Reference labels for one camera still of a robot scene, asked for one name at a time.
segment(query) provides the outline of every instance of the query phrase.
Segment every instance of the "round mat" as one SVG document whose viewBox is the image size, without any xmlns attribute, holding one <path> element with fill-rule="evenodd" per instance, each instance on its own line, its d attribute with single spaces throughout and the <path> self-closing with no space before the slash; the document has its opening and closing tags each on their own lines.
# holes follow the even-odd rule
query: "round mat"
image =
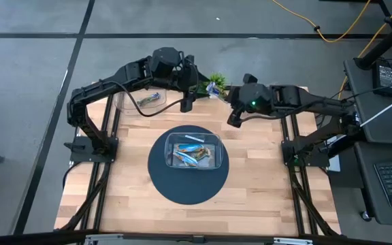
<svg viewBox="0 0 392 245">
<path fill-rule="evenodd" d="M 223 146 L 223 162 L 218 169 L 176 169 L 165 162 L 165 142 L 170 133 L 212 133 L 198 126 L 175 127 L 160 136 L 150 150 L 148 171 L 158 192 L 179 204 L 197 204 L 215 196 L 226 181 L 229 171 L 228 153 Z"/>
</svg>

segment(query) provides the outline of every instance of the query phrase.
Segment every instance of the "wheel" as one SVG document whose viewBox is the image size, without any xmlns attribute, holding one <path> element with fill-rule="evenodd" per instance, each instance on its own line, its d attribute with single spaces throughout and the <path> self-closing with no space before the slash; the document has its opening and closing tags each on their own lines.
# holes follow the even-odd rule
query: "wheel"
<svg viewBox="0 0 392 245">
<path fill-rule="evenodd" d="M 368 216 L 367 211 L 361 212 L 359 213 L 361 215 L 361 218 L 367 222 L 372 221 L 372 218 L 370 218 L 370 216 Z"/>
</svg>

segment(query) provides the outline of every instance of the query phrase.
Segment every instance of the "black desk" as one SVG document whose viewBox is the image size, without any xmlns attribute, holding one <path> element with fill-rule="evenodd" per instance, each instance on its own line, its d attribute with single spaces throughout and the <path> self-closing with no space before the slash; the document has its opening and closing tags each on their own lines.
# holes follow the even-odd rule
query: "black desk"
<svg viewBox="0 0 392 245">
<path fill-rule="evenodd" d="M 354 149 L 365 187 L 367 212 L 378 223 L 392 225 L 392 207 L 388 204 L 374 169 L 375 163 L 392 161 L 392 144 L 357 142 Z"/>
<path fill-rule="evenodd" d="M 346 75 L 354 94 L 373 89 L 372 71 L 359 69 L 354 60 L 344 62 Z M 392 98 L 366 93 L 355 97 L 357 110 L 361 122 L 373 117 L 376 113 L 392 104 Z M 392 109 L 364 126 L 365 136 L 368 142 L 392 143 Z"/>
</svg>

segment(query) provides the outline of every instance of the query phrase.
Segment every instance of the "wooden tabletop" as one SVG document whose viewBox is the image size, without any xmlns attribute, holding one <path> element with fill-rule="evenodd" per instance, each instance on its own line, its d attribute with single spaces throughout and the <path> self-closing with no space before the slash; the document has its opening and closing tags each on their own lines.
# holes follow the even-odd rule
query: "wooden tabletop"
<svg viewBox="0 0 392 245">
<path fill-rule="evenodd" d="M 143 97 L 152 91 L 136 93 Z M 181 94 L 168 91 L 165 105 L 180 98 Z M 98 127 L 104 108 L 105 99 L 88 106 L 88 113 Z M 140 116 L 134 109 L 124 109 L 100 230 L 116 233 L 297 235 L 291 185 L 280 151 L 280 121 L 250 120 L 237 129 L 226 123 L 230 112 L 229 105 L 209 98 L 197 100 L 193 110 L 185 114 L 180 113 L 179 105 L 150 118 Z M 301 135 L 316 130 L 313 114 L 301 113 L 297 120 Z M 164 198 L 155 189 L 148 173 L 150 148 L 161 134 L 179 125 L 197 125 L 218 134 L 229 155 L 225 185 L 213 198 L 196 205 L 181 205 Z M 84 201 L 91 170 L 92 163 L 82 163 L 68 175 L 56 228 L 67 223 Z M 307 170 L 314 205 L 331 228 L 340 232 L 327 176 L 316 167 Z M 95 206 L 91 210 L 89 227 L 93 224 Z M 304 221 L 308 222 L 303 204 L 302 212 Z"/>
</svg>

